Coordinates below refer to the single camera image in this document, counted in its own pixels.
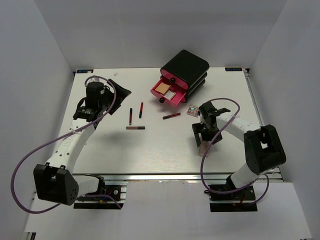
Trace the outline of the peach rectangular palette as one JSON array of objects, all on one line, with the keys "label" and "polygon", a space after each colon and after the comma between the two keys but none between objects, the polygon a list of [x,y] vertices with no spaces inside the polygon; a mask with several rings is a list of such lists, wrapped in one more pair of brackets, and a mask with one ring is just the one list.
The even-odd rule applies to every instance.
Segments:
[{"label": "peach rectangular palette", "polygon": [[200,146],[199,146],[199,154],[198,154],[200,157],[203,157],[204,155],[206,157],[208,156],[208,153],[206,153],[208,146],[209,146],[209,142],[207,142],[207,141],[203,141],[200,144]]}]

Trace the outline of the clear eyeshadow palette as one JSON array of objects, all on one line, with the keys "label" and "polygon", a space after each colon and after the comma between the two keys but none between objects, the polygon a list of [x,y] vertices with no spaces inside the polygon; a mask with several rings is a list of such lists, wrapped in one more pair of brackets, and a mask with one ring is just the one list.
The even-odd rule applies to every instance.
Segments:
[{"label": "clear eyeshadow palette", "polygon": [[187,114],[197,118],[199,116],[198,107],[195,106],[195,105],[190,105],[188,110],[187,110]]}]

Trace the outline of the square peach compact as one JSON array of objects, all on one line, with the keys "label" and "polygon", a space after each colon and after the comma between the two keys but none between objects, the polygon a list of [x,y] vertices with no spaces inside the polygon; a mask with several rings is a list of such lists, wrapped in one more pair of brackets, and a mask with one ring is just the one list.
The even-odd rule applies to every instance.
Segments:
[{"label": "square peach compact", "polygon": [[156,88],[155,91],[160,93],[161,95],[165,95],[169,90],[171,86],[169,84],[161,82]]}]

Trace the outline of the peach compact with label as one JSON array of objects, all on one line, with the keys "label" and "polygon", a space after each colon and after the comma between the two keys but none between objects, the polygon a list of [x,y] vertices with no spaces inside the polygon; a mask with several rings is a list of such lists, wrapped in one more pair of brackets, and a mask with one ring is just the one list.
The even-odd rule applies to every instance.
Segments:
[{"label": "peach compact with label", "polygon": [[175,95],[176,95],[175,92],[173,92],[173,91],[171,91],[171,90],[168,90],[168,91],[166,92],[166,94],[164,95],[164,97],[165,97],[166,99],[171,100]]}]

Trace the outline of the black pink drawer organizer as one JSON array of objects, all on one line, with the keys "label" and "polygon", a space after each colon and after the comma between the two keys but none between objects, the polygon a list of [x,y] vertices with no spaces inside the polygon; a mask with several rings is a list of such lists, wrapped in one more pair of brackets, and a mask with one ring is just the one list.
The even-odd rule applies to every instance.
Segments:
[{"label": "black pink drawer organizer", "polygon": [[[205,84],[209,68],[206,60],[183,49],[160,68],[160,79],[150,92],[161,104],[176,107],[180,103],[186,103]],[[170,85],[169,90],[175,92],[171,100],[155,91],[160,83]]]}]

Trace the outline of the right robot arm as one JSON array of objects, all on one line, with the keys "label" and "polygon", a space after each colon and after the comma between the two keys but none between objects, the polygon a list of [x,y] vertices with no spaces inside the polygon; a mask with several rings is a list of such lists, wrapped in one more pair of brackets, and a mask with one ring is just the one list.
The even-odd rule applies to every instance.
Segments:
[{"label": "right robot arm", "polygon": [[287,158],[280,137],[273,125],[260,126],[231,114],[227,108],[217,109],[211,101],[203,103],[197,110],[200,122],[192,125],[197,147],[207,143],[208,147],[220,142],[226,131],[244,144],[245,164],[228,176],[225,189],[220,191],[236,200],[244,189],[261,175],[283,165]]}]

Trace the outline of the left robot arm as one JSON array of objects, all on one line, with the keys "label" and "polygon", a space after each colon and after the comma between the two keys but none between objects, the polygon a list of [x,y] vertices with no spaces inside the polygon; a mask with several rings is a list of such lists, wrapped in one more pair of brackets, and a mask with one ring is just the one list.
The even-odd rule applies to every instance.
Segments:
[{"label": "left robot arm", "polygon": [[104,178],[99,175],[73,176],[76,161],[89,137],[106,114],[112,115],[131,94],[108,79],[85,81],[85,97],[77,104],[69,129],[59,147],[45,164],[33,170],[37,197],[40,200],[70,206],[77,198],[89,195],[99,200],[105,196]]}]

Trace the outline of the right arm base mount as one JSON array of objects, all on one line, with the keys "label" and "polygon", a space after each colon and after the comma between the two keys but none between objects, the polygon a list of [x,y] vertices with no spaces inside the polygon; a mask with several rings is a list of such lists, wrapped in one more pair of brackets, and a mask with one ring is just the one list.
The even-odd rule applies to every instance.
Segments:
[{"label": "right arm base mount", "polygon": [[258,211],[257,204],[254,203],[256,195],[252,186],[230,194],[217,194],[209,190],[204,190],[204,193],[209,195],[209,205],[212,213]]}]

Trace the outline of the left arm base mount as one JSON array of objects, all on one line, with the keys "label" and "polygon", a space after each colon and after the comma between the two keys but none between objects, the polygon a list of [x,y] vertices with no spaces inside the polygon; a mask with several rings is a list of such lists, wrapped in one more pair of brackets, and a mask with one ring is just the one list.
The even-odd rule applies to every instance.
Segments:
[{"label": "left arm base mount", "polygon": [[89,193],[79,197],[73,204],[74,209],[82,210],[120,210],[126,199],[127,182],[106,181],[104,193]]}]

